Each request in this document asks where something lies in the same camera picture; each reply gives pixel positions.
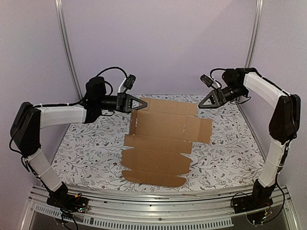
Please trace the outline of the brown cardboard box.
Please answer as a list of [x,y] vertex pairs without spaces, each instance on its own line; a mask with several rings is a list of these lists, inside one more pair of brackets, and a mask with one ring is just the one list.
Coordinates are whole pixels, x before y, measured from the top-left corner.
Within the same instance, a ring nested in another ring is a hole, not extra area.
[[194,142],[210,142],[213,121],[196,115],[197,104],[142,97],[147,106],[133,110],[122,151],[125,180],[180,187],[190,172]]

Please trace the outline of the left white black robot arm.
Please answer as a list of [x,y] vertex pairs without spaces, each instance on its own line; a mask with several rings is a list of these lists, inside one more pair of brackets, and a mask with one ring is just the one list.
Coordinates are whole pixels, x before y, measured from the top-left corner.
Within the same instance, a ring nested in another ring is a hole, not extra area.
[[67,208],[71,204],[71,197],[63,191],[67,189],[66,185],[56,175],[42,152],[40,130],[64,124],[90,124],[102,116],[104,110],[129,114],[146,108],[147,102],[126,93],[135,80],[135,76],[129,75],[120,84],[117,95],[112,95],[107,94],[108,83],[103,77],[93,77],[85,85],[84,98],[77,103],[21,104],[10,129],[10,142],[15,143],[16,152],[22,155],[26,166],[33,170],[45,188],[53,193],[53,201],[61,208]]

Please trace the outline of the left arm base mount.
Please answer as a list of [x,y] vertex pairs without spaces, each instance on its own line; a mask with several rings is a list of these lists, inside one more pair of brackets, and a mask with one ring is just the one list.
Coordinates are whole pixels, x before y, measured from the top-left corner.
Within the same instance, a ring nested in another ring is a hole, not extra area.
[[89,199],[81,193],[70,195],[67,192],[54,192],[49,194],[47,204],[58,207],[65,212],[84,213],[88,209]]

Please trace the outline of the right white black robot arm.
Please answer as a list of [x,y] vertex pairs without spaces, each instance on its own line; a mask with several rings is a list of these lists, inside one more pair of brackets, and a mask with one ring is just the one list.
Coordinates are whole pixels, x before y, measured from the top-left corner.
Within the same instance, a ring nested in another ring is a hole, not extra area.
[[277,175],[284,166],[290,143],[297,137],[300,126],[301,99],[290,94],[262,76],[255,68],[223,69],[222,87],[211,75],[201,75],[200,80],[213,90],[199,103],[200,109],[215,109],[238,97],[248,98],[253,91],[272,108],[269,122],[271,137],[269,152],[258,179],[253,186],[248,205],[258,209],[263,205],[277,185]]

